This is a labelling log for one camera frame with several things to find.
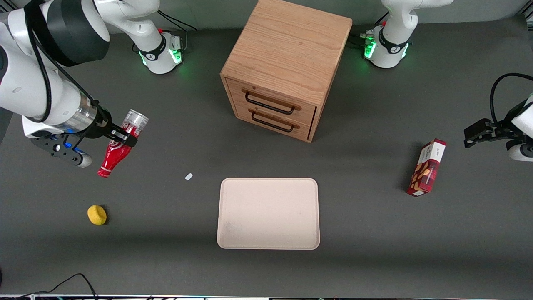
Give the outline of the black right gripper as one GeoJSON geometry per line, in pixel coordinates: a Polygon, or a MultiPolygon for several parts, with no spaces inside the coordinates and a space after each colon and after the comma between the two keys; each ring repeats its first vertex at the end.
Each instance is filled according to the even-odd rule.
{"type": "Polygon", "coordinates": [[[113,129],[112,116],[105,108],[98,109],[95,121],[85,129],[83,135],[89,139],[106,137],[130,148],[135,147],[138,141],[136,125],[130,120],[124,120],[121,128],[113,129]]]}

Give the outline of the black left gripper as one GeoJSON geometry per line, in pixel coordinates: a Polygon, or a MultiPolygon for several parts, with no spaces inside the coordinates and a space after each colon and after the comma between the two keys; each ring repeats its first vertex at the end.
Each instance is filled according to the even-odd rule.
{"type": "Polygon", "coordinates": [[[483,142],[495,142],[501,139],[510,139],[515,142],[523,141],[523,132],[512,123],[522,110],[510,110],[502,120],[497,120],[493,110],[493,122],[482,118],[464,129],[464,147],[469,149],[483,142]]]}

